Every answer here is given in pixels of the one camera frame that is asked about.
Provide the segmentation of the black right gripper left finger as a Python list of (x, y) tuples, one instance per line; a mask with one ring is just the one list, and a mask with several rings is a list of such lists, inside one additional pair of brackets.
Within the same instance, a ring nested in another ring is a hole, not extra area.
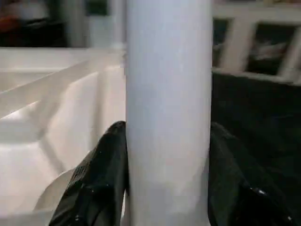
[(128, 190), (126, 123), (113, 123), (75, 169), (51, 226), (119, 226)]

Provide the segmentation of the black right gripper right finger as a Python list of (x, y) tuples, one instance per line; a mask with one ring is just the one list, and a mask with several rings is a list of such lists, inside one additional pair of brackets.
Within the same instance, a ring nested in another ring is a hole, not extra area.
[(221, 124), (210, 129), (208, 218), (213, 226), (293, 226), (270, 177)]

